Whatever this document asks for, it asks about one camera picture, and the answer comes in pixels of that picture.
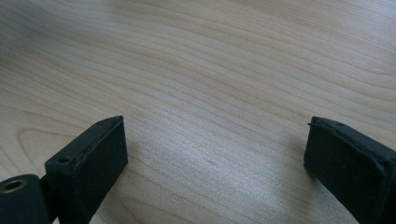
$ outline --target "wooden table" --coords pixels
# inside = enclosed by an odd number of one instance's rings
[[[0,2],[0,179],[123,115],[92,223],[356,223],[303,167],[312,116],[396,148],[392,1]]]

